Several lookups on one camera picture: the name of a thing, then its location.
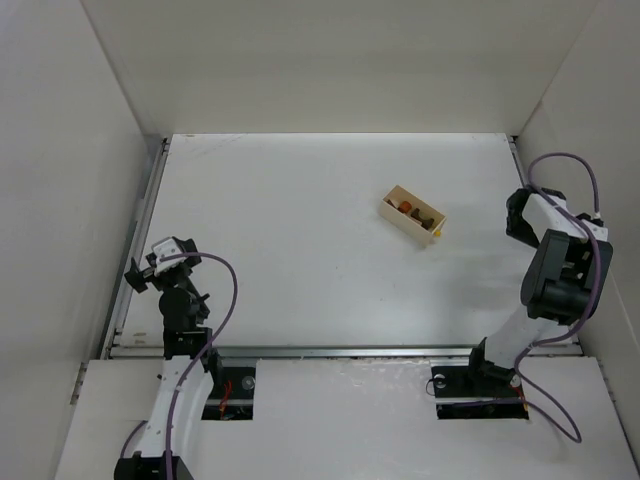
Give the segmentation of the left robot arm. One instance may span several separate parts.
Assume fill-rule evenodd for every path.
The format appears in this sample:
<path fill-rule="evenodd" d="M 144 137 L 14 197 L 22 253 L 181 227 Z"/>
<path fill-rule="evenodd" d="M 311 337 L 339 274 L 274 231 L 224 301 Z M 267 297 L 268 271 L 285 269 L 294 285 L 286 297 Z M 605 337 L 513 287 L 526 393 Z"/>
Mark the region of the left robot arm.
<path fill-rule="evenodd" d="M 197 430 L 221 367 L 205 325 L 209 296 L 190 280 L 204 255 L 191 239 L 167 237 L 146 256 L 148 266 L 131 262 L 127 283 L 138 293 L 150 285 L 160 292 L 163 362 L 150 418 L 127 438 L 115 479 L 191 479 Z"/>

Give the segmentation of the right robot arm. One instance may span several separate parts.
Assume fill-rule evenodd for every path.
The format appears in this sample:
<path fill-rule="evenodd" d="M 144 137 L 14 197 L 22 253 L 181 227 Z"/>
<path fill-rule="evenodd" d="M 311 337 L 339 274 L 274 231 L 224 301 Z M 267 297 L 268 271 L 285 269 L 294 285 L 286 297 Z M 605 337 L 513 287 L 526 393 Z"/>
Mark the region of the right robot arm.
<path fill-rule="evenodd" d="M 506 234 L 535 249 L 520 288 L 520 306 L 469 356 L 467 377 L 509 383 L 519 356 L 554 325 L 570 327 L 597 307 L 613 256 L 599 215 L 573 216 L 564 194 L 527 186 L 506 202 Z"/>

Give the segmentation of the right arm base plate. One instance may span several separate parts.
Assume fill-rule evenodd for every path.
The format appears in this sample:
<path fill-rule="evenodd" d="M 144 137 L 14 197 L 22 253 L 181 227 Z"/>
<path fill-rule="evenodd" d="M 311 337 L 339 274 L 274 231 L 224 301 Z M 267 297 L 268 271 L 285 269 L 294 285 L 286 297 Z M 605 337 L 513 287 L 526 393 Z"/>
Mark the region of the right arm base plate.
<path fill-rule="evenodd" d="M 439 420 L 529 419 L 519 384 L 485 377 L 472 379 L 466 366 L 432 366 L 425 390 L 436 399 Z"/>

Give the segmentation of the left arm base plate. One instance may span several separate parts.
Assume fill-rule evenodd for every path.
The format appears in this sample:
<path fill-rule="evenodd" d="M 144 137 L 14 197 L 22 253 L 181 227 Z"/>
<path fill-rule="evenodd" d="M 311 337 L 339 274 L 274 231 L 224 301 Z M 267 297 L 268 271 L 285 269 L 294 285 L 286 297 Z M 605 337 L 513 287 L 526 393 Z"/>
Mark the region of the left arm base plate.
<path fill-rule="evenodd" d="M 214 383 L 201 416 L 205 421 L 250 421 L 254 413 L 256 368 L 227 366 Z"/>

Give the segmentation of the dark brown arch block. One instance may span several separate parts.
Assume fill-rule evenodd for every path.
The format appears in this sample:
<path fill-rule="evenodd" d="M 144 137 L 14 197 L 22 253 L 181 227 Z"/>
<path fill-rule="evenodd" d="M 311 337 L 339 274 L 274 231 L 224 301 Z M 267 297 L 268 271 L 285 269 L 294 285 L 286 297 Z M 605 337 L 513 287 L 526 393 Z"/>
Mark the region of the dark brown arch block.
<path fill-rule="evenodd" d="M 415 223 L 420 225 L 425 230 L 430 230 L 435 223 L 434 218 L 422 215 L 419 209 L 414 209 L 411 212 L 410 217 Z"/>

